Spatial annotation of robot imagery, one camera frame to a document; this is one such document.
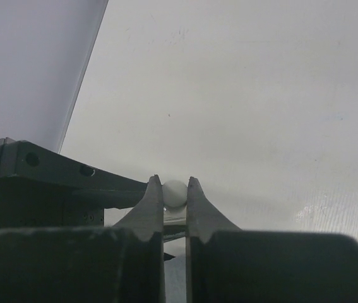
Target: white tabletop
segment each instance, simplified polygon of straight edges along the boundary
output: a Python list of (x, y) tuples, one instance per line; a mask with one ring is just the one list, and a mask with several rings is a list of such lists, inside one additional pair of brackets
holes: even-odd
[(111, 1), (62, 154), (358, 240), (358, 1)]

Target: small white sphere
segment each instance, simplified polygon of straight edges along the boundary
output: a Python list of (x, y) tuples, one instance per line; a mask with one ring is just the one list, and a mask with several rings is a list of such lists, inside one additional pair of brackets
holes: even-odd
[(168, 207), (183, 206), (187, 201), (187, 185), (178, 180), (170, 180), (162, 185), (164, 203)]

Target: round white object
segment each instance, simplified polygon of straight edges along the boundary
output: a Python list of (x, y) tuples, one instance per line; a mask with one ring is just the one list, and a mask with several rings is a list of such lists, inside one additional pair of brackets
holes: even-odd
[(179, 180), (170, 180), (162, 185), (164, 203), (168, 207), (176, 208), (186, 204), (187, 185)]

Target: screw hole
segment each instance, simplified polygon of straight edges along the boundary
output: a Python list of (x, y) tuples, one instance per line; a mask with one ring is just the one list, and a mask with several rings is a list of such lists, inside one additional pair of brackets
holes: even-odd
[(26, 162), (29, 166), (36, 167), (40, 164), (40, 159), (35, 153), (28, 153), (26, 156)]
[(85, 177), (91, 177), (95, 174), (95, 169), (87, 165), (81, 165), (79, 172)]

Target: white ball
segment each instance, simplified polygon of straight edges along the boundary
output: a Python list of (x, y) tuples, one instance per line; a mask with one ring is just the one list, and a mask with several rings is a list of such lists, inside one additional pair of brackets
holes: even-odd
[(164, 203), (168, 207), (180, 207), (187, 201), (187, 185), (178, 180), (167, 181), (162, 185)]

